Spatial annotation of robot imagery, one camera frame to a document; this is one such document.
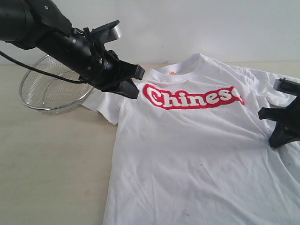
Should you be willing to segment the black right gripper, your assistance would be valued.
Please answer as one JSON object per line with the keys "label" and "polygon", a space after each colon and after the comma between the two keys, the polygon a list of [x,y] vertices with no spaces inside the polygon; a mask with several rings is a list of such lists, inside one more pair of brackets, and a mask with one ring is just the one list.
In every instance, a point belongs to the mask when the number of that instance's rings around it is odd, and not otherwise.
{"label": "black right gripper", "polygon": [[300,140],[300,97],[297,96],[286,108],[261,108],[258,112],[261,120],[277,122],[269,145],[279,148],[283,145]]}

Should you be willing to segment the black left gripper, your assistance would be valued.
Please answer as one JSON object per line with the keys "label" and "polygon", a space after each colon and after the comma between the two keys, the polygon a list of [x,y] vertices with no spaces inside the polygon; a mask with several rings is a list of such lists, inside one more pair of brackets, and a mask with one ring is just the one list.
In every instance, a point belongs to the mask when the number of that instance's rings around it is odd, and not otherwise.
{"label": "black left gripper", "polygon": [[86,83],[103,93],[126,98],[138,98],[138,88],[132,78],[142,80],[144,76],[140,65],[118,59],[114,51],[107,51],[103,45],[71,45],[70,69],[79,75],[72,83]]}

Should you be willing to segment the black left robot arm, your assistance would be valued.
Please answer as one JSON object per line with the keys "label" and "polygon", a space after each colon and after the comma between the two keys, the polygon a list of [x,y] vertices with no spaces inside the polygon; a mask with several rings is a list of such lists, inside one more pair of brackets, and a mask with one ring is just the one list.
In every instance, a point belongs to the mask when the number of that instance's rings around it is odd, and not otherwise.
{"label": "black left robot arm", "polygon": [[0,3],[0,39],[30,50],[38,48],[78,74],[74,84],[136,99],[134,79],[145,73],[139,65],[119,59],[105,44],[121,37],[113,21],[90,30],[74,28],[51,0],[3,0]]}

